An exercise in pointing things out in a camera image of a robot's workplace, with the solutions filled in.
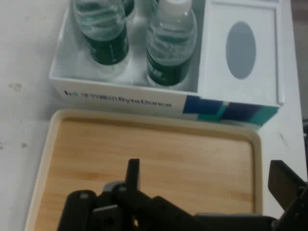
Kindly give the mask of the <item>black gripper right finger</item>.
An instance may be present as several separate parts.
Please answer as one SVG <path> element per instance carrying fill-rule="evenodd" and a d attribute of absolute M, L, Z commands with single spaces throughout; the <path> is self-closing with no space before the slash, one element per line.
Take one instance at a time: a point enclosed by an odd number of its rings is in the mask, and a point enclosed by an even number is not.
<path fill-rule="evenodd" d="M 272 160 L 268 189 L 284 210 L 273 223 L 274 231 L 306 231 L 308 229 L 308 183 L 282 160 Z"/>

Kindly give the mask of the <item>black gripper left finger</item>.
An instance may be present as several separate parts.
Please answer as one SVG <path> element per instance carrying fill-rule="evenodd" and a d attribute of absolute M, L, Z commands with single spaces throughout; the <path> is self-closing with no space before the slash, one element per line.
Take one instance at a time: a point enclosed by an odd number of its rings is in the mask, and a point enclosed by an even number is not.
<path fill-rule="evenodd" d="M 124 181 L 70 193 L 60 219 L 62 231 L 191 231 L 193 217 L 166 199 L 139 190 L 139 159 L 130 159 Z"/>

